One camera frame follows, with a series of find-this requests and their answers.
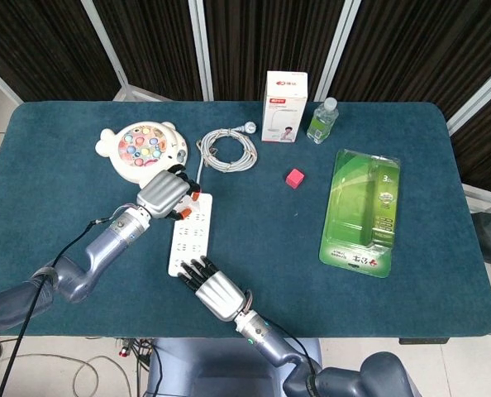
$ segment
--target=power strip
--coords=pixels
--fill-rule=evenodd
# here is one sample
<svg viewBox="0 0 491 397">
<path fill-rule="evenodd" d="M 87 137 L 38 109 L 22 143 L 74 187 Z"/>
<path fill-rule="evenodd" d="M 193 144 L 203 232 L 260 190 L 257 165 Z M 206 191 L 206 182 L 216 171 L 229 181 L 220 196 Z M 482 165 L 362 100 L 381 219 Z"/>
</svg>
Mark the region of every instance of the power strip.
<svg viewBox="0 0 491 397">
<path fill-rule="evenodd" d="M 207 254 L 209 230 L 211 228 L 212 196 L 201 193 L 198 198 L 199 211 L 187 219 L 176 221 L 172 246 L 170 247 L 169 275 L 177 277 L 182 272 L 181 262 Z"/>
</svg>

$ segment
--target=robotic hand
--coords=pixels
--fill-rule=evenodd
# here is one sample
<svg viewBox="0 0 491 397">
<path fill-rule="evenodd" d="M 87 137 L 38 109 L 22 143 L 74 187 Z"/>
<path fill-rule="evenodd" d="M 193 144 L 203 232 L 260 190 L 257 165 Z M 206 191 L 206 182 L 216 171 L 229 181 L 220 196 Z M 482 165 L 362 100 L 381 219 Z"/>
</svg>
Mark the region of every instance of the robotic hand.
<svg viewBox="0 0 491 397">
<path fill-rule="evenodd" d="M 294 364 L 284 382 L 288 397 L 421 397 L 402 362 L 392 353 L 368 357 L 360 371 L 321 367 L 297 352 L 272 325 L 250 308 L 248 298 L 206 257 L 182 264 L 179 278 L 220 320 L 234 321 L 241 333 L 273 366 Z"/>
<path fill-rule="evenodd" d="M 188 179 L 182 165 L 159 172 L 137 195 L 137 205 L 126 204 L 109 218 L 97 219 L 91 226 L 113 220 L 86 248 L 89 269 L 83 270 L 67 256 L 60 256 L 40 268 L 32 277 L 12 289 L 0 293 L 0 332 L 24 321 L 38 288 L 43 282 L 33 316 L 45 312 L 53 303 L 54 292 L 71 303 L 86 299 L 93 291 L 102 273 L 150 226 L 150 220 L 172 218 L 179 220 L 190 213 L 179 203 L 185 196 L 196 200 L 200 187 Z"/>
</svg>

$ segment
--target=dark curtain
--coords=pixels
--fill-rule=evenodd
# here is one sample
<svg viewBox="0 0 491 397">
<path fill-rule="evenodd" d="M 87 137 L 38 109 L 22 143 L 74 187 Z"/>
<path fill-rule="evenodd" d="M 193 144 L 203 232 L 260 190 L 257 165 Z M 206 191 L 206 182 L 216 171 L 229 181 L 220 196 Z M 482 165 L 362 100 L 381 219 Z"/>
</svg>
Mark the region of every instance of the dark curtain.
<svg viewBox="0 0 491 397">
<path fill-rule="evenodd" d="M 205 0 L 216 100 L 261 100 L 267 70 L 308 72 L 313 98 L 343 0 Z"/>
<path fill-rule="evenodd" d="M 451 117 L 491 76 L 491 0 L 364 0 L 330 95 Z"/>
<path fill-rule="evenodd" d="M 203 100 L 187 0 L 94 0 L 130 84 Z"/>
<path fill-rule="evenodd" d="M 0 76 L 24 101 L 111 100 L 120 88 L 79 0 L 0 0 Z"/>
<path fill-rule="evenodd" d="M 463 182 L 491 191 L 491 101 L 451 141 Z"/>
</svg>

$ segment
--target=water bottle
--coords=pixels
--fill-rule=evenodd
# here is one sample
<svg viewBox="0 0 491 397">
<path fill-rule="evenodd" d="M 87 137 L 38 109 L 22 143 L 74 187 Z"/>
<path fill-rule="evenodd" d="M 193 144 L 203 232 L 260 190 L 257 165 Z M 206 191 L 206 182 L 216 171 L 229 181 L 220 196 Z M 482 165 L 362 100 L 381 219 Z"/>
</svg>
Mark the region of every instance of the water bottle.
<svg viewBox="0 0 491 397">
<path fill-rule="evenodd" d="M 330 135 L 330 130 L 337 116 L 339 116 L 337 101 L 334 98 L 327 98 L 313 112 L 313 119 L 306 132 L 308 138 L 317 144 L 322 143 Z"/>
</svg>

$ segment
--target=pink cube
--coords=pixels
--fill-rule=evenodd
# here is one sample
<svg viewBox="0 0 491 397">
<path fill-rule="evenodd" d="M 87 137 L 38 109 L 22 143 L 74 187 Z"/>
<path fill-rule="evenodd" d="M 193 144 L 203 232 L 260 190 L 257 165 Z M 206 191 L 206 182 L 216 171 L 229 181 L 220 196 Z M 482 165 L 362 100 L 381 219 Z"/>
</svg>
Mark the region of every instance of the pink cube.
<svg viewBox="0 0 491 397">
<path fill-rule="evenodd" d="M 290 172 L 286 177 L 286 183 L 289 184 L 292 188 L 296 189 L 301 184 L 301 182 L 303 182 L 303 179 L 304 174 L 294 168 L 292 172 Z"/>
</svg>

